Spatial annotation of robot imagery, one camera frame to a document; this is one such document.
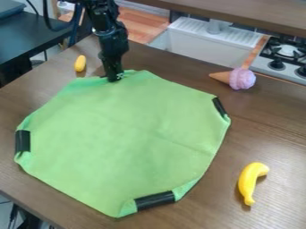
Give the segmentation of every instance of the laptop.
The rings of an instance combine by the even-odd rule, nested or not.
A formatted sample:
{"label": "laptop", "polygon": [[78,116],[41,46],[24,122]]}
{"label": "laptop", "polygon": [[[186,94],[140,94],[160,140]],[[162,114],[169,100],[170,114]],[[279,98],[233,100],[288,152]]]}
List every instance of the laptop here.
{"label": "laptop", "polygon": [[14,2],[12,0],[0,1],[0,20],[16,13],[20,13],[26,7],[23,3]]}

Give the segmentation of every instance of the wooden table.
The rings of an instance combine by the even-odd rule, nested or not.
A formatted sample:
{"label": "wooden table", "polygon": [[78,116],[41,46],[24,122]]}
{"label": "wooden table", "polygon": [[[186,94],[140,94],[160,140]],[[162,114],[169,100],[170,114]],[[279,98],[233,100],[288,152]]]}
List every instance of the wooden table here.
{"label": "wooden table", "polygon": [[129,0],[306,37],[305,0]]}
{"label": "wooden table", "polygon": [[[208,77],[227,70],[131,43],[126,69],[218,95],[232,125],[211,167],[179,202],[113,219],[25,174],[14,162],[15,127],[76,76],[77,55],[88,57],[87,75],[102,74],[98,41],[89,37],[0,90],[0,190],[55,226],[66,229],[304,228],[306,225],[306,88],[258,77],[256,86],[233,91]],[[270,166],[252,209],[242,204],[236,182],[250,162]]]}

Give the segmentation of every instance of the green cloth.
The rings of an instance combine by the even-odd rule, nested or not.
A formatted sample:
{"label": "green cloth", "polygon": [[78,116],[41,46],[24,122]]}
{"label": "green cloth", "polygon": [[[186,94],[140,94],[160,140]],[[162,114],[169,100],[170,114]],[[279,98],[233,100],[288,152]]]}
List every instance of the green cloth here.
{"label": "green cloth", "polygon": [[113,217],[135,199],[172,191],[179,200],[206,172],[230,125],[208,93],[142,71],[109,83],[76,79],[30,114],[23,170]]}

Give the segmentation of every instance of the black tape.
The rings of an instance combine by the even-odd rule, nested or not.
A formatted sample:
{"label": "black tape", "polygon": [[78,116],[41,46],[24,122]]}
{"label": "black tape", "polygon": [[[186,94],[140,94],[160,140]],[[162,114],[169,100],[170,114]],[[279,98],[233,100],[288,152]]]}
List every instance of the black tape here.
{"label": "black tape", "polygon": [[15,133],[15,154],[24,151],[30,152],[30,132],[19,130]]}
{"label": "black tape", "polygon": [[174,193],[171,191],[161,192],[159,194],[153,194],[146,197],[135,199],[137,209],[143,210],[146,208],[152,208],[164,204],[174,203]]}
{"label": "black tape", "polygon": [[213,102],[214,102],[216,110],[221,114],[222,117],[227,115],[227,112],[225,108],[223,107],[223,105],[221,104],[221,101],[218,97],[213,98]]}

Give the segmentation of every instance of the toy banana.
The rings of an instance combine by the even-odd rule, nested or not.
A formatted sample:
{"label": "toy banana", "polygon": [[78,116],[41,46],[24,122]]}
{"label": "toy banana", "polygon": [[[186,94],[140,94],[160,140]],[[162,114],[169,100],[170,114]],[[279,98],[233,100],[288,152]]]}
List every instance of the toy banana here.
{"label": "toy banana", "polygon": [[260,176],[267,175],[268,171],[269,168],[260,162],[250,163],[242,170],[239,176],[238,187],[246,205],[252,206],[255,203],[252,194],[255,189],[256,180]]}
{"label": "toy banana", "polygon": [[86,66],[86,57],[85,55],[80,55],[74,63],[74,70],[76,72],[82,72],[84,71],[85,66]]}

